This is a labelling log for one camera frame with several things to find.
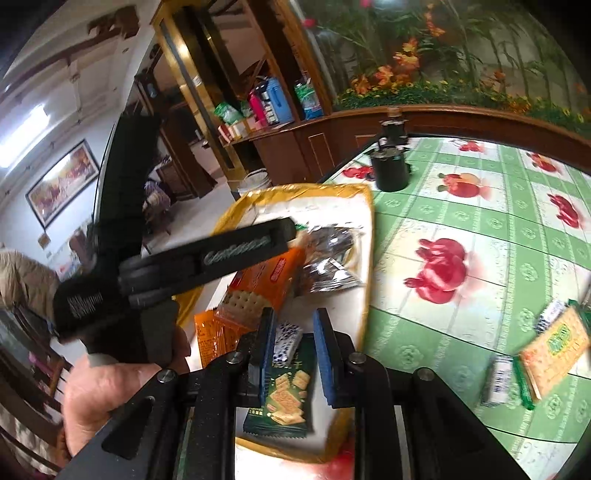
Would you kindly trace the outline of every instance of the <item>snack wrapper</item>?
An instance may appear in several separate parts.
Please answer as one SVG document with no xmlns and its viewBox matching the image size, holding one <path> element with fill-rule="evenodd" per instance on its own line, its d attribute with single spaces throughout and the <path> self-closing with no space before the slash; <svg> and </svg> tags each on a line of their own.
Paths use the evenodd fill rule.
<svg viewBox="0 0 591 480">
<path fill-rule="evenodd" d="M 275 346 L 273 349 L 273 365 L 287 367 L 296 352 L 304 330 L 291 323 L 277 325 Z"/>
<path fill-rule="evenodd" d="M 517 356 L 515 373 L 526 408 L 546 396 L 589 348 L 587 320 L 574 300 L 550 327 Z"/>
<path fill-rule="evenodd" d="M 336 291 L 362 285 L 357 275 L 359 232 L 338 226 L 317 226 L 303 241 L 306 260 L 298 294 Z"/>
<path fill-rule="evenodd" d="M 310 400 L 316 370 L 314 336 L 306 333 L 287 367 L 271 367 L 269 393 L 263 408 L 250 408 L 244 420 L 246 433 L 303 438 L 312 432 Z"/>
<path fill-rule="evenodd" d="M 482 404 L 485 407 L 503 405 L 509 401 L 512 371 L 513 359 L 509 355 L 494 355 L 482 392 Z"/>
<path fill-rule="evenodd" d="M 237 326 L 224 325 L 217 320 L 215 314 L 215 310 L 206 310 L 194 317 L 203 368 L 218 356 L 235 350 L 240 337 L 248 331 Z"/>
<path fill-rule="evenodd" d="M 217 308 L 216 318 L 248 331 L 256 330 L 263 308 L 272 307 L 279 312 L 283 306 L 303 259 L 303 250 L 294 247 L 236 273 Z"/>
</svg>

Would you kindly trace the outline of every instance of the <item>pink bottle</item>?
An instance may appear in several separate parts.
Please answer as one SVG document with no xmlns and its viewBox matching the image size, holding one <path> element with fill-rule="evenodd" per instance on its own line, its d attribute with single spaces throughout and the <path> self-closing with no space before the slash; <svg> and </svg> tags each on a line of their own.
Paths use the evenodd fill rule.
<svg viewBox="0 0 591 480">
<path fill-rule="evenodd" d="M 248 103 L 261 126 L 267 127 L 269 124 L 267 123 L 267 117 L 265 116 L 265 109 L 263 108 L 260 98 L 257 97 L 254 92 L 248 94 Z"/>
</svg>

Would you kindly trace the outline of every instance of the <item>picture frame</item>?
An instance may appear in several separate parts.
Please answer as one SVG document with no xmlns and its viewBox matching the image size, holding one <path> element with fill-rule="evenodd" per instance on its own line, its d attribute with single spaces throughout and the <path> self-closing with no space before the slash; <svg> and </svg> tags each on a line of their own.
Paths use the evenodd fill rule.
<svg viewBox="0 0 591 480">
<path fill-rule="evenodd" d="M 82 140 L 28 191 L 26 197 L 45 230 L 91 182 L 100 167 L 86 140 Z"/>
</svg>

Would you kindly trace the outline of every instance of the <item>yellow tray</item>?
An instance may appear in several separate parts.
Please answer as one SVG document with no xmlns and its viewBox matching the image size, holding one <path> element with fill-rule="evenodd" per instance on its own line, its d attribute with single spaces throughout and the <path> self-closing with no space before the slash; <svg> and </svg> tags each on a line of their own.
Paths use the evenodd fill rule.
<svg viewBox="0 0 591 480">
<path fill-rule="evenodd" d="M 290 216 L 296 223 L 309 225 L 350 226 L 361 231 L 358 274 L 363 287 L 329 294 L 312 294 L 286 302 L 280 318 L 296 323 L 305 332 L 312 331 L 312 313 L 327 307 L 336 331 L 350 335 L 361 349 L 368 315 L 374 207 L 371 190 L 361 184 L 318 185 L 292 184 L 249 192 L 220 218 L 212 234 Z M 222 279 L 219 289 L 225 289 L 232 279 Z M 179 322 L 192 321 L 192 309 L 201 288 L 176 297 L 180 304 Z M 236 414 L 236 443 L 250 450 L 300 462 L 326 462 L 334 456 L 344 441 L 352 410 L 333 410 L 326 404 L 319 373 L 316 372 L 311 395 L 314 432 L 305 439 L 278 439 L 252 436 L 242 432 L 246 409 Z"/>
</svg>

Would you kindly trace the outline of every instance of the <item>hand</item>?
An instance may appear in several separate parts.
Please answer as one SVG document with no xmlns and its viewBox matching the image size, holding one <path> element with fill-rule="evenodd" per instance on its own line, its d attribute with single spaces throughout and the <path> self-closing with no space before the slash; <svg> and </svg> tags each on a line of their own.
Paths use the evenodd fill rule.
<svg viewBox="0 0 591 480">
<path fill-rule="evenodd" d="M 191 346 L 185 332 L 176 327 L 173 361 L 168 366 L 179 374 L 189 372 L 185 360 Z M 161 367 L 156 364 L 113 364 L 90 367 L 88 356 L 80 358 L 70 372 L 64 389 L 62 413 L 70 454 L 82 447 L 110 419 L 112 410 L 133 397 Z"/>
</svg>

